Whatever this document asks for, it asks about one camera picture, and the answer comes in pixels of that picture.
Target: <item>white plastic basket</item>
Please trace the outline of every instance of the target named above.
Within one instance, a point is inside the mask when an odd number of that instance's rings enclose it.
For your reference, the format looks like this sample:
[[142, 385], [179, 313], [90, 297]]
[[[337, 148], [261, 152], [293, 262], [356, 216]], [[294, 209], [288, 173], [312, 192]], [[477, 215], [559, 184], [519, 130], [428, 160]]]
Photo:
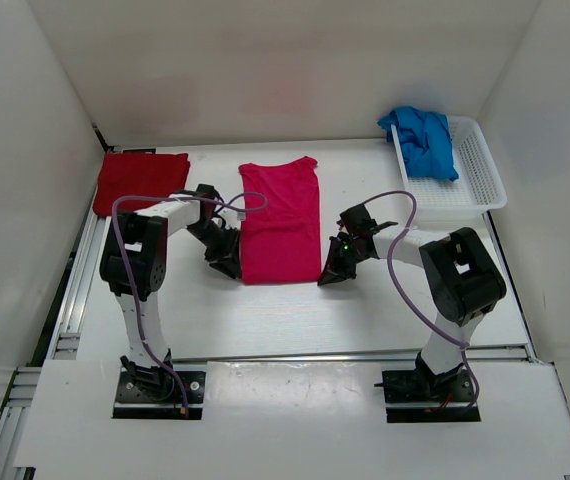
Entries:
[[468, 117], [448, 116], [452, 136], [454, 168], [458, 180], [408, 178], [396, 127], [392, 136], [405, 189], [418, 201], [417, 221], [451, 223], [478, 218], [483, 212], [507, 203], [503, 182], [498, 175], [485, 137], [478, 123]]

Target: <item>white floor panel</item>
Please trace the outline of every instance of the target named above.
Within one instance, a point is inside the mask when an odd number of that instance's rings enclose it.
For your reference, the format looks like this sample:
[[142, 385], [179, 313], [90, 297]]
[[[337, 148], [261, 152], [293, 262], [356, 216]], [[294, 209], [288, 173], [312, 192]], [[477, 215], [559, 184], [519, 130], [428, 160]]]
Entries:
[[[384, 140], [158, 149], [158, 153], [183, 151], [192, 163], [187, 187], [209, 183], [228, 199], [242, 191], [240, 164], [277, 165], [304, 155], [316, 158], [323, 262], [340, 212], [372, 195], [402, 187], [394, 149]], [[379, 223], [404, 222], [406, 202], [402, 197], [384, 198], [368, 209]], [[450, 231], [460, 226], [452, 225]], [[482, 219], [471, 226], [496, 258]], [[384, 261], [363, 262], [356, 281], [323, 288], [316, 284], [245, 286], [209, 268], [203, 253], [202, 245], [187, 232], [169, 240], [167, 277], [159, 302], [163, 331], [175, 358], [420, 349], [429, 336], [396, 293]], [[416, 303], [434, 315], [423, 271], [399, 264], [398, 272]], [[472, 339], [474, 346], [527, 342], [511, 290]], [[96, 269], [77, 358], [111, 360], [127, 351], [120, 309]]]
[[391, 425], [378, 364], [210, 363], [201, 421], [113, 420], [116, 361], [48, 361], [16, 465], [37, 479], [562, 480], [552, 367], [473, 365], [480, 423]]

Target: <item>metal frame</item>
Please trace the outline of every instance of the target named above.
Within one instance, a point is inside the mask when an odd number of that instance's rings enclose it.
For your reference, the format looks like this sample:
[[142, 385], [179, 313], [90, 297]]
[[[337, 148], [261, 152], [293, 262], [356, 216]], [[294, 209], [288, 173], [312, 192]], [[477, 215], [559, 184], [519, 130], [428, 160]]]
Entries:
[[0, 416], [0, 480], [23, 480], [33, 473], [29, 468], [14, 467], [14, 457], [32, 404], [40, 368], [16, 371], [8, 401]]
[[[275, 355], [275, 356], [237, 356], [237, 357], [202, 357], [174, 358], [175, 365], [205, 364], [207, 362], [270, 362], [270, 363], [310, 363], [310, 362], [414, 362], [418, 350], [398, 352], [332, 353], [318, 355]], [[528, 361], [530, 357], [523, 346], [499, 348], [471, 348], [468, 357], [474, 361]]]
[[[105, 231], [106, 220], [98, 218], [91, 207], [85, 217], [83, 233], [81, 235], [78, 253], [72, 266], [70, 279], [65, 289], [65, 295], [61, 303], [61, 308], [56, 319], [54, 335], [47, 351], [48, 359], [71, 359], [76, 358], [75, 350], [78, 349], [78, 342], [75, 347], [59, 348], [59, 343], [65, 344], [66, 340], [80, 338], [85, 317], [85, 307], [89, 291], [92, 286], [92, 278], [98, 257], [101, 250], [101, 240]], [[70, 348], [74, 349], [73, 357], [62, 353]]]

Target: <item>mounting plate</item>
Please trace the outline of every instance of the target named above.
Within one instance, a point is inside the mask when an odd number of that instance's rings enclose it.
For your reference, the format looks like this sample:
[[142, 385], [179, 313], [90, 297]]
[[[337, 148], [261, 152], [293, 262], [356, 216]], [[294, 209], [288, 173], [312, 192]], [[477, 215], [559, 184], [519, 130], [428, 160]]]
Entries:
[[150, 398], [134, 383], [126, 370], [121, 370], [114, 398], [112, 418], [141, 418], [159, 420], [200, 420], [203, 417], [205, 377], [202, 371], [177, 371], [183, 380], [189, 405], [189, 417], [181, 413], [180, 390], [163, 400]]
[[451, 384], [452, 393], [450, 406], [438, 409], [438, 406], [426, 406], [433, 403], [432, 399], [422, 399], [416, 396], [399, 394], [388, 385], [406, 384], [413, 370], [386, 370], [383, 372], [383, 390], [387, 412], [387, 423], [450, 423], [450, 422], [480, 422], [481, 417], [475, 405], [467, 409], [461, 406], [474, 396], [472, 380], [467, 370], [461, 370]]

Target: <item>folded red shirt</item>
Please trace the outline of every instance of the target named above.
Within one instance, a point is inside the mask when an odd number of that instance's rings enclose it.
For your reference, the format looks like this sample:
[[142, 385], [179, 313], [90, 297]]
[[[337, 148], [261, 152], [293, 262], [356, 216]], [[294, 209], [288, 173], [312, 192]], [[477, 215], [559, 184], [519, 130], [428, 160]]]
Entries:
[[[167, 197], [185, 188], [188, 172], [186, 153], [106, 153], [98, 175], [94, 213], [99, 217], [109, 217], [112, 204], [123, 195]], [[119, 209], [138, 210], [154, 203], [124, 202]]]
[[[315, 282], [321, 273], [320, 191], [317, 161], [303, 157], [286, 165], [247, 163], [238, 168], [245, 192], [259, 192], [267, 208], [247, 214], [241, 224], [243, 282]], [[245, 197], [247, 208], [263, 200]]]

